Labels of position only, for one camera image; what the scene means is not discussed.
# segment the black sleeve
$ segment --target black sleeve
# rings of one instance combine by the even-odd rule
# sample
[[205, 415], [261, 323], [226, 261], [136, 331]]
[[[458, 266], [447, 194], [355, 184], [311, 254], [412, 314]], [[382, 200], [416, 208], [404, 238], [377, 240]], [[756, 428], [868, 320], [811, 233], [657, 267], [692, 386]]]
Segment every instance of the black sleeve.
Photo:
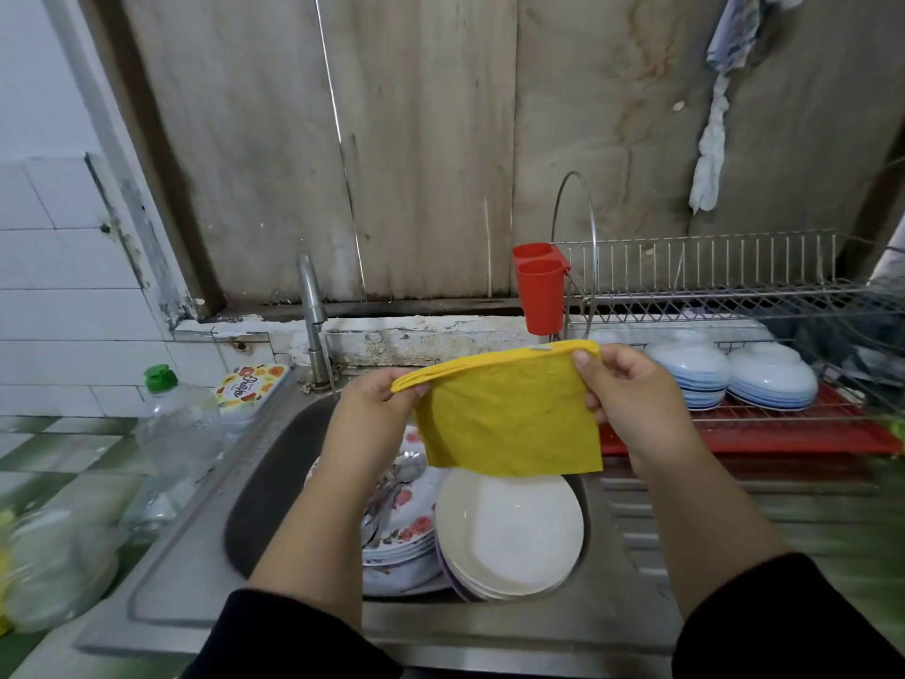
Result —
[[741, 574], [689, 616], [673, 676], [905, 676], [905, 658], [814, 562], [784, 555]]
[[182, 677], [366, 672], [369, 679], [396, 679], [402, 668], [334, 616], [292, 598], [244, 588], [226, 599], [205, 647]]

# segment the stainless steel sink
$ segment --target stainless steel sink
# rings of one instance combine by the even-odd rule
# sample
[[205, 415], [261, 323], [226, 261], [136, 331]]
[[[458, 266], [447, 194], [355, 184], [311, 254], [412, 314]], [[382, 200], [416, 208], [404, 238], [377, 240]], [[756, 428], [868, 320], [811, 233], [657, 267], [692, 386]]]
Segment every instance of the stainless steel sink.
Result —
[[[295, 382], [281, 387], [76, 645], [99, 653], [197, 653], [226, 597], [244, 584], [243, 574], [298, 495], [333, 405], [329, 394], [309, 394]], [[863, 565], [881, 556], [890, 530], [901, 533], [905, 491], [890, 494], [874, 467], [841, 462], [743, 459], [731, 461], [730, 471], [781, 528], [794, 526], [790, 538], [800, 539], [806, 552], [815, 547], [814, 555], [825, 556], [832, 534], [850, 546], [840, 552]], [[463, 605], [452, 594], [368, 600], [366, 636], [407, 665], [669, 676], [682, 622], [664, 577], [650, 503], [625, 461], [605, 465], [604, 473], [569, 478], [584, 512], [585, 539], [563, 586], [519, 602], [481, 605]], [[881, 540], [872, 540], [872, 533]], [[900, 550], [893, 550], [897, 557], [856, 575], [818, 564], [843, 592], [888, 605], [905, 592]], [[894, 642], [905, 639], [894, 618], [873, 621]]]

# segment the blue-rimmed bowl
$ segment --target blue-rimmed bowl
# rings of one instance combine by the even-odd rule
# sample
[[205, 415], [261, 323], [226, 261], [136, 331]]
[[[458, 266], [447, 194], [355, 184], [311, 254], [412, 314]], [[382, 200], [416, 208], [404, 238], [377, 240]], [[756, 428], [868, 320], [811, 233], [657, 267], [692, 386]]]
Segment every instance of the blue-rimmed bowl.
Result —
[[770, 410], [797, 411], [817, 396], [817, 376], [801, 356], [779, 343], [752, 343], [729, 357], [730, 393]]
[[719, 405], [730, 383], [730, 364], [710, 338], [698, 330], [675, 330], [648, 346], [651, 359], [662, 364], [682, 388], [689, 410]]

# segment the green bottle cap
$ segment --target green bottle cap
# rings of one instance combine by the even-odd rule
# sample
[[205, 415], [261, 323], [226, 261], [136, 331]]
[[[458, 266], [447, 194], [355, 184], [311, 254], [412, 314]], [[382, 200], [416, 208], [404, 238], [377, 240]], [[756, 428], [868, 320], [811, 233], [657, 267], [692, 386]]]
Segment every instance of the green bottle cap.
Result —
[[165, 393], [178, 383], [179, 379], [169, 364], [154, 364], [145, 369], [145, 386], [151, 393]]

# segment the hand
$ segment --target hand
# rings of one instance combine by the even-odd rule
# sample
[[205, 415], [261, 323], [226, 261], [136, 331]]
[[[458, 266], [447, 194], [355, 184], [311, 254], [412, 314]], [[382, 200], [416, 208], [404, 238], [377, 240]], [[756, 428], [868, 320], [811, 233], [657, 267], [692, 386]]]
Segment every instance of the hand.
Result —
[[399, 451], [415, 404], [428, 390], [423, 384], [390, 393], [393, 382], [410, 371], [378, 369], [343, 389], [327, 428], [321, 464], [343, 472], [345, 479], [360, 481], [362, 489], [374, 488]]
[[572, 353], [590, 388], [584, 403], [597, 423], [613, 426], [639, 476], [650, 464], [706, 451], [672, 374], [631, 346], [601, 346], [600, 357], [584, 350]]

